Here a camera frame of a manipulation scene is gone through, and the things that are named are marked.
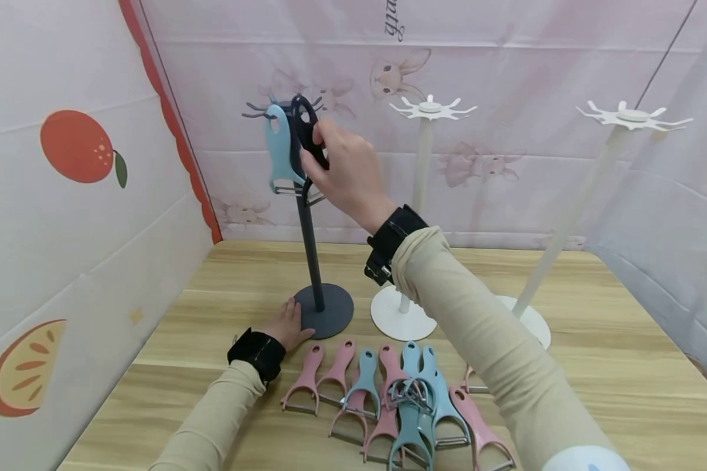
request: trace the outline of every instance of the white stand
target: white stand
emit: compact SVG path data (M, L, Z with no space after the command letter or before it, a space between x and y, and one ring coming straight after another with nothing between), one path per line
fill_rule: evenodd
M665 108L657 109L650 114L645 113L645 111L626 109L626 102L620 102L620 104L618 104L618 111L603 111L597 109L591 101L589 102L589 105L590 108L593 111L596 111L597 114L587 114L580 108L577 109L581 111L581 114L600 121L602 125L615 124L616 126L611 131L610 137L608 137L605 143L605 148L602 149L600 157L595 161L595 164L590 170L590 173L587 175L587 178L581 184L579 194L575 199L573 199L570 207L568 207L566 212L562 215L560 224L553 234L553 238L542 254L542 258L537 264L537 267L534 268L534 271L526 282L526 286L521 292L521 296L518 297L518 301L513 303L513 313L532 332L532 334L537 337L546 350L550 347L551 343L550 328L547 326L547 323L544 321L542 316L540 316L534 308L529 307L529 303L532 302L534 293L537 292L540 284L542 284L542 279L545 277L547 272L550 271L556 258L558 258L558 255L561 253L568 236L571 234L576 222L579 218L581 218L581 213L590 201L598 183L601 182L602 177L607 174L607 172L610 172L612 167L617 162L618 155L621 154L623 146L627 142L628 131L650 128L665 133L668 131L684 129L677 127L693 120L690 118L678 121L676 123L656 121L653 120L653 118L665 113ZM498 296L498 298L501 298L501 301L506 304L506 306L513 302L513 298L508 298L506 296Z
M474 106L466 111L452 109L461 99L443 106L434 103L432 95L426 102L413 105L403 98L403 103L408 109L398 109L390 104L399 113L407 118L421 118L419 125L419 148L416 155L414 170L414 193L412 207L417 213L424 211L427 200L427 177L429 175L429 158L432 155L432 121L438 118L453 120L466 118L467 113L476 109ZM383 288L372 299L372 320L380 331L390 338L398 341L417 341L427 337L437 327L437 323L427 317L424 309L409 300L405 294L399 294L396 287Z

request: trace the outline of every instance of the orange illustration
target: orange illustration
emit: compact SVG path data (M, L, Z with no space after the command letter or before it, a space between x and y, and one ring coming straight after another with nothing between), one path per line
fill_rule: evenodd
M0 356L0 415L22 417L42 405L65 319L40 324Z
M39 139L45 157L63 177L79 183L95 183L104 179L115 165L118 183L126 188L126 162L91 116L69 109L55 111L42 123Z

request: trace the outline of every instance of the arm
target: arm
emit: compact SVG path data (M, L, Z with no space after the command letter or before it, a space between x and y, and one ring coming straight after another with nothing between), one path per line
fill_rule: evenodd
M492 392L525 469L628 470L562 369L453 257L438 228L405 239L393 258L393 280L438 322Z
M323 118L314 142L327 145L325 171L302 151L304 171L328 200L370 234L393 213L379 158L362 137ZM450 253L438 228L410 234L396 252L393 280L421 304L494 394L529 471L627 471L566 381L561 368L490 290Z
M290 298L280 307L278 315L258 332L264 333L265 338L274 338L285 352L290 352L314 334L313 328L301 328L302 306ZM149 471L222 470L238 427L264 391L259 372L251 363L230 362L228 369L209 386L179 430L170 437Z
M253 366L239 360L230 363L149 470L222 470L241 421L264 390Z

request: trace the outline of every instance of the red trim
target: red trim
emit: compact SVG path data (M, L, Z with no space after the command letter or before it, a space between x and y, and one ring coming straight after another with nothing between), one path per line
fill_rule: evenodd
M194 188L196 199L198 199L202 204L202 215L204 217L204 222L211 230L213 242L218 243L223 240L223 237L220 234L217 219L215 219L215 215L213 214L213 211L211 211L208 195L206 194L204 187L202 186L202 182L199 179L199 172L196 171L194 157L189 152L189 146L186 144L186 139L184 138L183 133L181 133L181 127L178 123L178 119L175 117L173 106L170 105L167 95L165 94L165 89L163 88L163 82L160 80L160 75L157 74L157 68L154 65L151 51L147 46L147 41L144 39L144 33L142 33L139 20L136 20L134 6L131 5L131 0L119 0L119 3L122 15L126 19L128 29L131 31L131 35L134 36L134 40L136 41L136 44L139 45L139 49L141 50L141 61L144 63L144 70L147 72L147 77L149 77L149 81L152 86L154 86L156 93L160 95L160 104L163 109L165 123L167 123L167 127L170 129L170 132L175 138L175 147L178 148L178 155L181 157L181 163L186 169L186 172L189 172L191 188Z

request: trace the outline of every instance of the pink peeler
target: pink peeler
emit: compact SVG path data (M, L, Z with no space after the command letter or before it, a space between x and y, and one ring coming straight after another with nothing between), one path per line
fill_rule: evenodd
M317 410L319 409L319 393L317 392L317 383L315 382L315 376L317 375L317 369L319 365L322 364L322 358L325 356L325 349L322 343L315 343L309 348L306 356L304 357L304 366L302 368L302 373L299 378L293 383L293 386L285 393L285 396L280 400L282 404L282 410L289 410L294 412L304 412L313 413L317 415ZM311 396L314 397L315 406L314 408L304 407L304 406L294 406L289 404L288 400L291 395L299 389L308 389L311 392Z
M382 400L382 405L385 406L385 398ZM377 425L374 427L374 430L372 431L372 435L368 436L366 440L364 440L364 446L362 447L362 455L364 455L364 462L367 462L367 460L374 461L374 462L381 462L383 464L388 464L388 458L385 457L377 457L377 456L369 456L369 446L372 444L375 438L379 436L389 436L390 438L393 438L393 441L395 441L398 438L398 422L396 420L396 415L398 414L398 408L383 408L382 412L380 412L380 420L377 422ZM400 450L401 454L401 466L403 465L403 462L405 460L405 450L404 448L401 448Z
M461 383L461 388L463 391L467 394L489 394L490 389L487 386L471 386L469 385L469 376L474 373L474 376L476 376L476 372L474 372L474 368L470 366L466 366L466 375L463 376L463 383Z
M508 461L502 463L501 465L495 467L492 470L487 471L504 471L516 468L516 461L513 459L511 450L499 440L498 436L494 434L492 429L487 426L482 420L482 416L479 415L479 410L474 401L468 397L467 393L461 388L452 387L450 388L450 400L453 402L453 406L456 407L458 413L461 414L463 420L466 421L471 431L471 451L472 460L474 463L474 471L482 471L479 469L479 453L482 449L488 445L494 445L498 447L501 451L508 456Z
M382 366L385 370L385 378L382 383L382 386L380 386L380 401L382 402L382 405L385 406L385 408L387 408L388 410L390 408L396 410L396 405L390 404L390 402L388 401L388 391L390 387L393 386L393 383L395 383L396 381L408 380L408 375L403 372L403 369L400 366L400 355L398 351L393 348L392 345L385 343L383 346L381 346L379 351L379 357L380 363L382 363Z
M338 347L338 350L335 351L335 361L333 362L333 366L331 366L328 372L325 373L325 375L317 382L317 388L319 388L319 385L322 385L324 381L335 381L340 385L340 387L343 388L343 395L339 398L339 400L337 400L336 398L319 394L320 400L333 406L340 407L340 401L343 400L348 392L348 386L346 385L346 368L348 368L348 365L350 365L354 359L354 355L355 342L348 338L344 340L343 343L340 344L340 347Z

